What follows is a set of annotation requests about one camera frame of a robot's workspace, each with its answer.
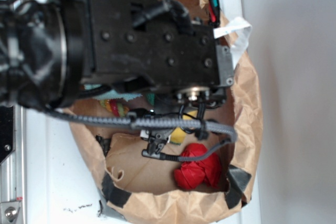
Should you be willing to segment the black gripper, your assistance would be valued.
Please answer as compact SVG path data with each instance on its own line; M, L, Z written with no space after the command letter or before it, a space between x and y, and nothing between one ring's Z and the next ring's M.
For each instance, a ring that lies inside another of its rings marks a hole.
M61 0L68 83L214 108L233 83L227 45L176 0Z

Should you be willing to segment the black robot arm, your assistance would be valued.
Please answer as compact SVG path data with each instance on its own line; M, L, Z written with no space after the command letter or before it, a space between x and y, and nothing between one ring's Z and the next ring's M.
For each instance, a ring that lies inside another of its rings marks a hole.
M84 84L221 102L233 84L227 45L178 0L1 2L1 104L71 106Z

